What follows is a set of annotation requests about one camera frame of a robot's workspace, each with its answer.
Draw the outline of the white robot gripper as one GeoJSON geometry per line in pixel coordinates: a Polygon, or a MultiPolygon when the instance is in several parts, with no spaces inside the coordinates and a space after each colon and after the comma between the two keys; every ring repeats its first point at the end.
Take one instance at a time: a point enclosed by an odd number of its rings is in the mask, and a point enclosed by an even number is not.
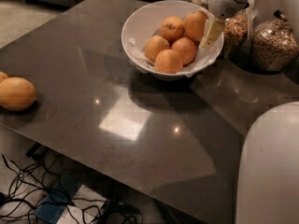
{"type": "Polygon", "coordinates": [[[233,17],[239,10],[246,6],[248,0],[192,0],[198,6],[205,7],[214,15],[215,18],[206,20],[204,36],[200,46],[205,49],[211,48],[218,40],[225,29],[225,18],[233,17]]]}

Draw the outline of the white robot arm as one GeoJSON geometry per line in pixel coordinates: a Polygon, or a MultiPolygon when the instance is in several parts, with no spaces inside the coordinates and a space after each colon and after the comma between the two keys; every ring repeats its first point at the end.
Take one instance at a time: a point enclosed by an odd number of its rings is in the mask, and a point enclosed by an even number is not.
{"type": "MultiPolygon", "coordinates": [[[[299,0],[278,0],[299,42],[299,0]]],[[[200,46],[219,38],[224,20],[248,0],[207,0],[214,18],[200,46]]],[[[251,125],[242,148],[235,224],[299,224],[299,102],[278,105],[251,125]]]]}

